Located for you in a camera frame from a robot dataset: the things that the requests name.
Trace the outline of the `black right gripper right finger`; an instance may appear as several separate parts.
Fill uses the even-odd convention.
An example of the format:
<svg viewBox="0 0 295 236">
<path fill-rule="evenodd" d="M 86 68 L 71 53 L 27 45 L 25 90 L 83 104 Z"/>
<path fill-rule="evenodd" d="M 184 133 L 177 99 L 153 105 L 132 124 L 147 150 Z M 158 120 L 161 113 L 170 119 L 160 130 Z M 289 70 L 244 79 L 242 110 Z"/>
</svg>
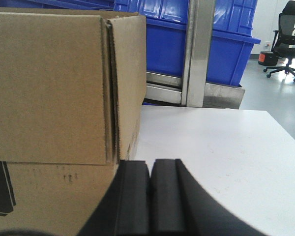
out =
<svg viewBox="0 0 295 236">
<path fill-rule="evenodd" d="M 261 236 L 218 203 L 180 159 L 157 159 L 151 173 L 153 236 Z"/>
</svg>

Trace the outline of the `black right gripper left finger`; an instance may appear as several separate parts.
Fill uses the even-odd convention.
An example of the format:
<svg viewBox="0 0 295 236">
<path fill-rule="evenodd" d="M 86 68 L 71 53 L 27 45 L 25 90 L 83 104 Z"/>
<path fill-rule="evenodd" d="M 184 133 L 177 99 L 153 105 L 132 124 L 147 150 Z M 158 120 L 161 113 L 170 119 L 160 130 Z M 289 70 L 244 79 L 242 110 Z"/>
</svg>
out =
<svg viewBox="0 0 295 236">
<path fill-rule="evenodd" d="M 116 175 L 79 236 L 148 236 L 149 172 L 144 161 L 120 161 Z"/>
</svg>

